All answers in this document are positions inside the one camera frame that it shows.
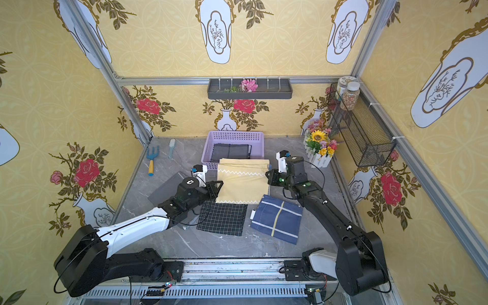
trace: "purple plastic basket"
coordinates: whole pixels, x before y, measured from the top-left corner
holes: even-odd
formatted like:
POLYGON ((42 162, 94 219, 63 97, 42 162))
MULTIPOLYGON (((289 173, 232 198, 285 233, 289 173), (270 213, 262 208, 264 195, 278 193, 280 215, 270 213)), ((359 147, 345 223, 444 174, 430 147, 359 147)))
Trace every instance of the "purple plastic basket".
POLYGON ((207 165, 208 170, 217 170, 218 163, 210 162, 213 146, 217 143, 251 145, 251 159, 264 159, 264 134, 261 131, 212 130, 202 154, 202 164, 207 165))

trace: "artificial flower arrangement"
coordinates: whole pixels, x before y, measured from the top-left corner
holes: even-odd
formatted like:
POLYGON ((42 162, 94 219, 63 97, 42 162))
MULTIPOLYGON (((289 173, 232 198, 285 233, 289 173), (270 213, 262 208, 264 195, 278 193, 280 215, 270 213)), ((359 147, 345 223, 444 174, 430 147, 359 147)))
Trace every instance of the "artificial flower arrangement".
POLYGON ((257 88, 256 80, 244 79, 239 87, 232 86, 230 89, 225 89, 224 92, 255 92, 257 88))
POLYGON ((337 141, 329 139, 331 130, 324 124, 324 120, 311 122, 304 139, 308 161, 317 167, 327 167, 337 149, 337 141))

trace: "yellow cloth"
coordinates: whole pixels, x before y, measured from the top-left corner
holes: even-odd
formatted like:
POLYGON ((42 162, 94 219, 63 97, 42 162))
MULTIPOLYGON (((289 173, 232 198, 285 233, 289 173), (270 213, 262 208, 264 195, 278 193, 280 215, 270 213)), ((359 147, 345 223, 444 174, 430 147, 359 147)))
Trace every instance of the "yellow cloth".
POLYGON ((263 194, 269 190, 269 160, 262 159, 220 159, 217 180, 224 185, 216 203, 259 204, 263 194))

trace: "yellow handle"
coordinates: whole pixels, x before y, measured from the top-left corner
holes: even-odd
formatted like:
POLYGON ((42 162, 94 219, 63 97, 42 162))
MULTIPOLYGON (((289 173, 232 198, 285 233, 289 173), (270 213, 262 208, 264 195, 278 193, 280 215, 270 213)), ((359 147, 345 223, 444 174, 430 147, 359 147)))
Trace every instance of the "yellow handle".
POLYGON ((149 161, 149 176, 154 175, 154 161, 149 161))

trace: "sunflower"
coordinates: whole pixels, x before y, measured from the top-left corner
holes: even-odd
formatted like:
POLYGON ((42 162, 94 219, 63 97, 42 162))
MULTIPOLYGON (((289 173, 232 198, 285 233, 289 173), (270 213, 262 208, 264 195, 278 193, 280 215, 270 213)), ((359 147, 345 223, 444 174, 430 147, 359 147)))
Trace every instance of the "sunflower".
POLYGON ((314 132, 312 132, 312 140, 315 142, 324 141, 326 139, 326 136, 327 135, 325 134, 325 132, 321 130, 315 130, 314 132))

